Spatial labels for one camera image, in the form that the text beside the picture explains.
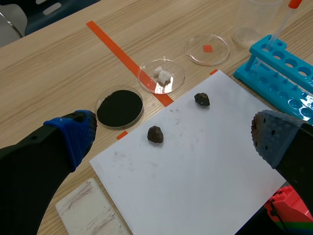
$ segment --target red object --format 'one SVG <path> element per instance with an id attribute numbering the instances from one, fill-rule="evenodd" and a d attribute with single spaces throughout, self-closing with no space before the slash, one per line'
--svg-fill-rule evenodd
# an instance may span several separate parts
<path id="1" fill-rule="evenodd" d="M 204 45 L 203 52 L 213 52 L 213 48 L 211 45 Z"/>
<path id="2" fill-rule="evenodd" d="M 264 205 L 270 218 L 279 222 L 278 217 L 270 213 L 273 210 L 271 201 L 284 222 L 313 222 L 308 208 L 290 185 L 280 188 Z"/>
<path id="3" fill-rule="evenodd" d="M 210 73 L 210 75 L 215 74 L 217 71 L 218 71 L 218 70 L 213 70 L 213 71 Z"/>
<path id="4" fill-rule="evenodd" d="M 118 140 L 120 140 L 121 138 L 123 138 L 124 136 L 126 136 L 128 134 L 128 132 L 127 131 L 124 131 L 124 132 L 122 132 L 120 135 L 118 135 L 116 138 L 118 139 Z"/>
<path id="5" fill-rule="evenodd" d="M 301 4 L 302 0 L 291 0 L 288 7 L 292 9 L 297 9 L 299 5 Z"/>
<path id="6" fill-rule="evenodd" d="M 86 24 L 89 29 L 113 52 L 114 55 L 129 69 L 130 72 L 138 76 L 140 67 L 93 21 Z M 150 87 L 151 90 L 156 88 L 156 83 L 146 74 L 142 72 L 141 82 L 145 87 Z M 167 94 L 153 94 L 165 107 L 169 106 L 174 101 Z"/>

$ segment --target plastic beaker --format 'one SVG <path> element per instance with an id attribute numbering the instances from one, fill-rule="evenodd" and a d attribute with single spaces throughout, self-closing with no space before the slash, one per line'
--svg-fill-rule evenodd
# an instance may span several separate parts
<path id="1" fill-rule="evenodd" d="M 270 33 L 283 0 L 240 0 L 232 38 L 250 46 Z"/>

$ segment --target empty petri dish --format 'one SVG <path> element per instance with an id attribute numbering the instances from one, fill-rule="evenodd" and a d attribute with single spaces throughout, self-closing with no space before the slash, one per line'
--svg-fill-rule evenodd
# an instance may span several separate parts
<path id="1" fill-rule="evenodd" d="M 159 83 L 158 76 L 154 75 L 155 69 L 159 67 L 171 75 L 170 81 L 165 84 Z M 142 64 L 138 80 L 145 90 L 155 94 L 166 94 L 175 91 L 184 83 L 185 72 L 176 62 L 163 58 Z"/>
<path id="2" fill-rule="evenodd" d="M 213 66 L 224 62 L 229 56 L 229 45 L 224 38 L 213 34 L 200 34 L 188 40 L 186 53 L 200 65 Z"/>
<path id="3" fill-rule="evenodd" d="M 125 129 L 139 121 L 143 114 L 140 93 L 128 86 L 106 89 L 94 107 L 97 120 L 109 129 Z"/>

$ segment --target wooden tabletop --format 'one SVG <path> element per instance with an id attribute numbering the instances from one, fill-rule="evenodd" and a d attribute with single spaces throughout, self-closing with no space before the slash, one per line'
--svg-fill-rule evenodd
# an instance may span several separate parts
<path id="1" fill-rule="evenodd" d="M 237 6 L 235 0 L 102 0 L 0 48 L 0 147 L 17 143 L 46 120 L 79 109 L 94 110 L 100 93 L 115 85 L 134 87 L 144 100 L 143 117 L 128 131 L 164 108 L 86 26 L 87 22 L 95 21 L 138 65 L 162 56 L 179 63 L 186 79 L 169 94 L 175 100 L 214 69 L 232 76 L 248 59 L 248 49 L 231 40 Z M 275 25 L 285 8 L 279 11 Z M 185 54 L 187 40 L 204 32 L 229 42 L 230 57 L 218 66 L 197 65 Z M 290 52 L 313 64 L 313 1 L 303 1 L 280 38 L 290 45 Z M 56 192 L 38 234 L 67 234 L 55 204 L 87 179 L 95 178 L 105 192 L 89 160 L 117 141 L 121 132 L 98 127 L 90 153 Z"/>

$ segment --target blue test tube rack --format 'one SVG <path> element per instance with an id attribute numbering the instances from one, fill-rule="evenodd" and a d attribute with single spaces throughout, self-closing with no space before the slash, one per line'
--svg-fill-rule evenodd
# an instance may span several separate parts
<path id="1" fill-rule="evenodd" d="M 313 125 L 313 97 L 308 93 L 313 94 L 313 66 L 288 52 L 287 44 L 279 39 L 270 51 L 264 50 L 270 38 L 268 35 L 250 48 L 250 59 L 236 70 L 234 77 L 281 112 Z M 257 71 L 256 58 L 263 61 Z"/>

